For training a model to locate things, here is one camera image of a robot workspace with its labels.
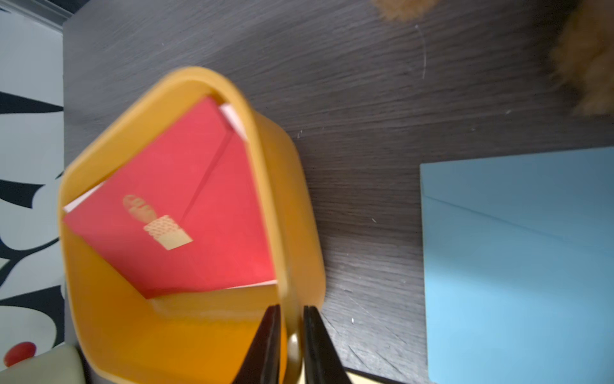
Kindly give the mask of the cream plastic container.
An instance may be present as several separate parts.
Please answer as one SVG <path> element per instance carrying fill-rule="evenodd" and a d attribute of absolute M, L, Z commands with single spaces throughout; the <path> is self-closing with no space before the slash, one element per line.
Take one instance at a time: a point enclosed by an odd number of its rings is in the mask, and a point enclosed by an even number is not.
<path fill-rule="evenodd" d="M 1 384 L 86 384 L 78 350 L 62 345 L 1 372 Z"/>

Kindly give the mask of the light blue envelope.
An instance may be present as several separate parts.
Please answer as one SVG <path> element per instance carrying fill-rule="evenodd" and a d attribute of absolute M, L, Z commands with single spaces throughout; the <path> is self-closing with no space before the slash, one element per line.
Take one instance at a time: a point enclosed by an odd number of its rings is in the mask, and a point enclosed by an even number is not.
<path fill-rule="evenodd" d="M 420 176 L 429 379 L 612 382 L 612 148 Z"/>

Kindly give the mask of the yellow plastic storage box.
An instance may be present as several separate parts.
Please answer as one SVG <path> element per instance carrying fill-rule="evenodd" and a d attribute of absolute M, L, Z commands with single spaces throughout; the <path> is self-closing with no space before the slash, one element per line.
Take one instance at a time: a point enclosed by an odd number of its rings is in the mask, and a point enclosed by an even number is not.
<path fill-rule="evenodd" d="M 59 190 L 80 346 L 116 383 L 230 383 L 281 308 L 279 382 L 326 273 L 292 139 L 218 73 L 166 75 L 70 164 Z"/>

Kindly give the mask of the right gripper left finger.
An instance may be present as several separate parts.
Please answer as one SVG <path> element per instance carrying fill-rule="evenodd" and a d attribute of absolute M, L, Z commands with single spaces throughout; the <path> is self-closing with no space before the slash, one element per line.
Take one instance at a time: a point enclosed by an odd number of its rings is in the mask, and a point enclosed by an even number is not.
<path fill-rule="evenodd" d="M 281 308 L 266 309 L 233 384 L 278 384 L 281 366 Z"/>

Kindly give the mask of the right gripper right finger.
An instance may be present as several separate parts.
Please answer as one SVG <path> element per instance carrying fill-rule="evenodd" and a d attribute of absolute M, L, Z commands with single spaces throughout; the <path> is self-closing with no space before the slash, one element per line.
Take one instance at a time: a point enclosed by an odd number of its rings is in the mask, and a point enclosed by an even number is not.
<path fill-rule="evenodd" d="M 305 382 L 307 384 L 351 384 L 316 307 L 303 310 Z"/>

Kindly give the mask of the brown plush dog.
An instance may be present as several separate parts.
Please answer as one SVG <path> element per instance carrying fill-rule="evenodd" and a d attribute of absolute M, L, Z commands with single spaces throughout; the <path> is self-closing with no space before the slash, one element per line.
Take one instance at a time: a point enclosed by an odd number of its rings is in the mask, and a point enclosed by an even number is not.
<path fill-rule="evenodd" d="M 579 1 L 550 57 L 556 76 L 580 93 L 576 114 L 613 114 L 612 1 Z"/>

